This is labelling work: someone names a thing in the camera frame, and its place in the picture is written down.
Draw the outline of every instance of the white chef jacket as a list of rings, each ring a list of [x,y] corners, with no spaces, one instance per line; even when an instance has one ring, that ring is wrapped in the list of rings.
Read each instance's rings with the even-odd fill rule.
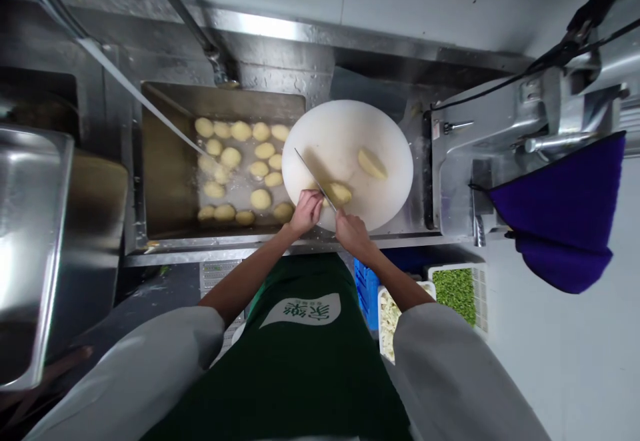
[[[105,354],[25,439],[137,441],[206,372],[224,331],[217,311],[205,306],[147,321]],[[548,441],[500,362],[455,311],[427,303],[404,312],[393,347],[396,364],[385,366],[416,440]],[[211,419],[215,439],[214,412]]]

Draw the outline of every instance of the round cutting board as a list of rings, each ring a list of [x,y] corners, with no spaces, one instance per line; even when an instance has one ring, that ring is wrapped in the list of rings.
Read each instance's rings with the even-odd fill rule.
[[[358,163],[360,148],[375,153],[389,177],[379,180]],[[405,204],[413,181],[413,160],[407,139],[385,113],[359,101],[329,101],[306,112],[289,133],[282,152],[282,176],[297,205],[300,191],[315,189],[297,149],[321,184],[339,181],[353,198],[345,212],[357,215],[369,231],[391,220]],[[331,207],[323,208],[319,226],[335,231]]]

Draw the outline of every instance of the water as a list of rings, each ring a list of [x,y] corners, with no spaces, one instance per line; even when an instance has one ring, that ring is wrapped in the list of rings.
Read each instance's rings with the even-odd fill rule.
[[[199,148],[193,141],[185,136],[182,131],[175,127],[175,125],[169,121],[169,119],[160,113],[160,110],[153,106],[153,103],[146,99],[142,93],[140,93],[126,78],[125,75],[122,74],[120,70],[112,63],[110,60],[104,56],[102,50],[100,50],[100,45],[98,45],[91,38],[78,39],[78,43],[80,43],[91,56],[93,56],[98,63],[100,63],[104,68],[110,72],[110,74],[123,85],[127,91],[129,91],[140,103],[146,106],[146,108],[151,111],[154,115],[156,115],[160,121],[162,121],[165,125],[167,125],[171,131],[173,131],[176,135],[182,138],[182,140],[187,143],[191,148],[195,149],[198,153],[202,155],[209,156],[203,149]]]

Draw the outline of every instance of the purple cloth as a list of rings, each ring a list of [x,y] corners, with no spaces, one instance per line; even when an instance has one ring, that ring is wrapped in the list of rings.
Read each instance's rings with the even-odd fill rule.
[[[487,191],[529,269],[578,294],[600,279],[617,202],[625,131]]]

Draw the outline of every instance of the potato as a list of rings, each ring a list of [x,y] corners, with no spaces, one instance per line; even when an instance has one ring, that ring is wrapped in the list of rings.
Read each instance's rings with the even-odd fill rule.
[[[249,226],[255,221],[253,211],[238,211],[235,215],[235,221],[242,226]]]
[[[213,219],[213,214],[215,213],[215,207],[211,205],[207,205],[202,207],[200,211],[198,211],[198,221],[205,222]]]
[[[220,185],[226,185],[229,182],[230,177],[231,173],[229,172],[229,168],[218,163],[213,171],[213,179],[215,179]]]
[[[200,157],[198,158],[198,166],[203,171],[203,173],[209,176],[213,176],[219,164],[215,159],[211,157],[200,155]]]
[[[280,173],[269,173],[265,176],[265,185],[269,188],[282,185],[282,175]]]
[[[273,216],[282,224],[291,221],[293,218],[293,207],[291,203],[280,203],[273,209]]]
[[[280,171],[282,169],[282,155],[273,155],[269,158],[269,166]]]
[[[335,206],[336,208],[343,207],[349,201],[351,201],[351,191],[342,183],[333,181],[332,183],[322,185],[322,187],[327,193],[327,196],[333,202],[333,206]],[[329,201],[327,201],[327,199],[325,198],[322,202],[322,205],[325,208],[329,207]]]
[[[267,174],[269,174],[269,167],[264,161],[256,161],[254,163],[251,163],[249,172],[257,178],[264,178],[265,176],[267,176]]]
[[[198,118],[195,121],[195,130],[203,138],[209,138],[213,134],[213,123],[208,118]]]
[[[216,221],[231,221],[235,219],[235,208],[231,205],[220,205],[215,209],[213,217]]]
[[[220,163],[230,169],[234,169],[240,161],[242,161],[242,155],[236,148],[225,148],[220,156]]]
[[[203,191],[209,198],[218,199],[225,197],[225,187],[215,181],[207,181],[203,187]]]
[[[251,138],[251,127],[244,121],[236,121],[231,125],[231,136],[238,141],[246,141]]]
[[[374,178],[387,179],[389,177],[385,165],[382,164],[376,155],[366,148],[360,148],[360,151],[358,151],[358,163],[365,173]]]
[[[280,141],[286,141],[289,136],[289,127],[285,125],[274,125],[271,127],[271,134]]]
[[[222,153],[222,143],[220,143],[220,140],[212,138],[207,141],[207,153],[211,156],[220,156],[220,153]]]
[[[260,159],[269,159],[275,154],[275,148],[271,143],[262,143],[255,149],[255,155]]]
[[[213,132],[218,138],[231,138],[231,128],[229,128],[229,125],[223,121],[213,122]]]
[[[251,193],[251,206],[265,210],[271,206],[271,195],[267,190],[256,190]]]
[[[271,138],[271,129],[267,123],[260,121],[253,125],[253,137],[258,141],[266,141]]]

